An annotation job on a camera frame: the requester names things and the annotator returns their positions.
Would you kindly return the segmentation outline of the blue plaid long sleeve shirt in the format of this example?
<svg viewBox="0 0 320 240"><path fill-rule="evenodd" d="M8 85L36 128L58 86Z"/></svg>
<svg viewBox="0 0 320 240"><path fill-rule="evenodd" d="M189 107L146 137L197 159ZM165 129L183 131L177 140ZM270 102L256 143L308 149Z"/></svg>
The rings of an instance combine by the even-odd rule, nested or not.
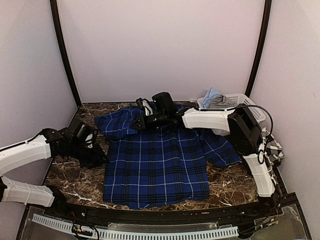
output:
<svg viewBox="0 0 320 240"><path fill-rule="evenodd" d="M207 128L137 131L137 106L94 118L109 143L103 200L139 210L203 201L210 196L207 164L223 168L240 161L234 147Z"/></svg>

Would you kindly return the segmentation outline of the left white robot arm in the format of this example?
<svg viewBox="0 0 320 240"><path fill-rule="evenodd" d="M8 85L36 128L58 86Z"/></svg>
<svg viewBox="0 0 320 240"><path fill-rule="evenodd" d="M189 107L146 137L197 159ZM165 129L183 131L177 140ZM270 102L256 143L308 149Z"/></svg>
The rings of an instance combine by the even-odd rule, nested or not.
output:
<svg viewBox="0 0 320 240"><path fill-rule="evenodd" d="M93 169L107 162L96 143L97 131L91 127L72 130L44 128L36 136L0 150L0 200L51 208L60 218L71 213L64 194L53 185L34 185L12 180L6 173L24 165L57 156L78 160L80 167Z"/></svg>

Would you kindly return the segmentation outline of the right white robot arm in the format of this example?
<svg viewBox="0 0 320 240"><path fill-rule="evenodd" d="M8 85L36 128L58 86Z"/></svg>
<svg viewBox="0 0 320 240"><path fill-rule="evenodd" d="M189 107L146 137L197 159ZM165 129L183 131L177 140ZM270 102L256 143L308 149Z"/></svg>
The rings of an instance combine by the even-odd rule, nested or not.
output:
<svg viewBox="0 0 320 240"><path fill-rule="evenodd" d="M170 126L227 131L228 141L249 166L258 196L264 198L255 205L255 213L260 217L266 217L275 208L275 203L270 197L277 188L271 164L267 159L267 144L272 141L272 134L262 135L262 129L252 115L251 108L251 105L245 104L227 109L177 109L174 104L169 107L158 106L152 114L143 113L137 116L130 128L141 131Z"/></svg>

